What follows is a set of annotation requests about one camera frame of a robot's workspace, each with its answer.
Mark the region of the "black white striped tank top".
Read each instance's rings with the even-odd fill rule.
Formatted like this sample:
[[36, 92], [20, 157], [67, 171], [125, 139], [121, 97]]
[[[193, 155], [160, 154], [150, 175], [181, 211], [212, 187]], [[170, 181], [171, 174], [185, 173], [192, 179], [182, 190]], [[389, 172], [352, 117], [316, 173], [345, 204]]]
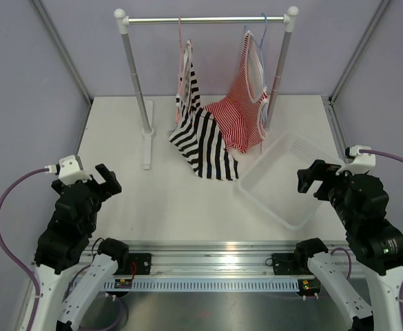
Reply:
[[183, 47], [176, 94], [176, 125], [169, 131], [167, 140], [178, 150], [196, 176], [236, 181], [238, 162], [227, 151], [213, 114], [201, 106], [192, 50], [192, 43], [187, 41]]

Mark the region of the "pink plastic hanger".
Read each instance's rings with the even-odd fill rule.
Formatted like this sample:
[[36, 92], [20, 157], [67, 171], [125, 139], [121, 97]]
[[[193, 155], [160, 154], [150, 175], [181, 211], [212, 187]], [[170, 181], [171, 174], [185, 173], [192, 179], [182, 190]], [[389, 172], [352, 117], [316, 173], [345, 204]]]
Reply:
[[184, 60], [185, 48], [183, 47], [182, 18], [180, 15], [178, 16], [178, 36], [179, 36], [180, 56], [179, 56], [179, 65], [178, 65], [178, 90], [177, 90], [176, 96], [179, 98], [179, 101], [176, 102], [176, 123], [178, 123], [178, 121], [180, 119], [179, 105], [180, 105], [180, 102], [183, 100], [181, 95], [183, 93], [183, 88], [184, 88], [183, 75], [185, 72], [185, 60]]

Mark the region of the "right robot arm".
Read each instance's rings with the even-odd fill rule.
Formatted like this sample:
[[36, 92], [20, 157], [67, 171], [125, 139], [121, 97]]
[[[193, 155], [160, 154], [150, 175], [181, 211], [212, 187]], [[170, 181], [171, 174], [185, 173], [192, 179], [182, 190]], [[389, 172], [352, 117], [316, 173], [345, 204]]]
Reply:
[[311, 273], [325, 287], [350, 330], [403, 330], [403, 234], [386, 220], [389, 196], [382, 182], [367, 173], [351, 174], [340, 166], [314, 161], [299, 170], [298, 192], [321, 183], [314, 197], [328, 201], [346, 230], [346, 240], [362, 265], [370, 304], [333, 267], [332, 256], [319, 238], [296, 244], [293, 264]]

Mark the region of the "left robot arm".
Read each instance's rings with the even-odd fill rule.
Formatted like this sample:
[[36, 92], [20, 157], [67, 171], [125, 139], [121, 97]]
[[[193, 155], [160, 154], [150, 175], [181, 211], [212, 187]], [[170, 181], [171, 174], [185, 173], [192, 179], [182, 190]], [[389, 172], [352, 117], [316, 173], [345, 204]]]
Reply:
[[96, 165], [104, 182], [98, 183], [81, 166], [73, 168], [73, 179], [60, 176], [52, 182], [59, 194], [47, 229], [39, 237], [34, 261], [37, 285], [29, 330], [78, 330], [85, 313], [105, 281], [123, 274], [130, 265], [129, 247], [116, 239], [104, 239], [79, 284], [66, 292], [74, 268], [96, 230], [103, 202], [121, 193], [114, 172]]

